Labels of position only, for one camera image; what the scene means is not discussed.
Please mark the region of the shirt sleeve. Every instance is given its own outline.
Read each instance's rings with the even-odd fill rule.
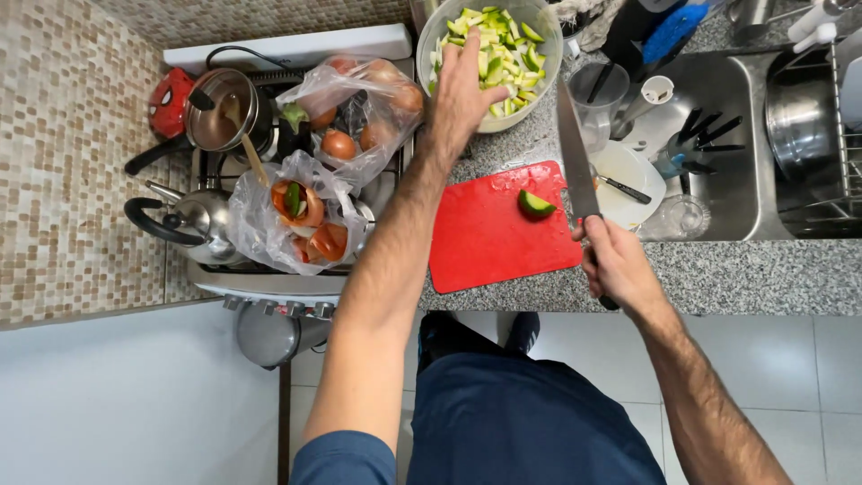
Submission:
[[[299,449],[291,485],[392,485],[395,456],[380,438],[360,431],[334,431]]]

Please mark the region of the hand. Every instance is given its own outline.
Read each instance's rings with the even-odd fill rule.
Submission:
[[[479,29],[467,32],[464,48],[443,46],[443,66],[438,73],[431,109],[430,136],[438,149],[457,157],[467,145],[490,106],[503,101],[509,90],[497,86],[479,89]]]
[[[606,294],[632,318],[669,305],[634,233],[613,221],[589,216],[572,234],[576,241],[585,236],[590,245],[584,250],[581,268],[590,282],[592,298]]]

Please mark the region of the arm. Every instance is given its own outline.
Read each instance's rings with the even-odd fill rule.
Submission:
[[[689,482],[790,485],[667,301],[637,236],[595,216],[576,238],[584,233],[591,241],[583,263],[590,295],[611,296],[643,336]]]
[[[323,376],[305,426],[310,441],[331,431],[363,431],[394,453],[404,350],[422,293],[434,218],[455,159],[505,88],[478,88],[479,32],[463,51],[443,52],[427,134],[341,294]]]

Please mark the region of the red cutting board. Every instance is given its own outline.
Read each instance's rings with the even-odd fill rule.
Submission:
[[[559,191],[565,179],[555,161],[543,161],[470,180],[443,191],[434,240],[431,279],[439,293],[571,268],[581,262]],[[518,192],[557,206],[540,221],[526,218]]]

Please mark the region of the blue sponge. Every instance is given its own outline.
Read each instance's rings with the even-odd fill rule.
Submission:
[[[709,12],[709,4],[685,5],[678,8],[650,35],[644,44],[644,64],[665,57],[680,39],[697,28],[697,24]]]

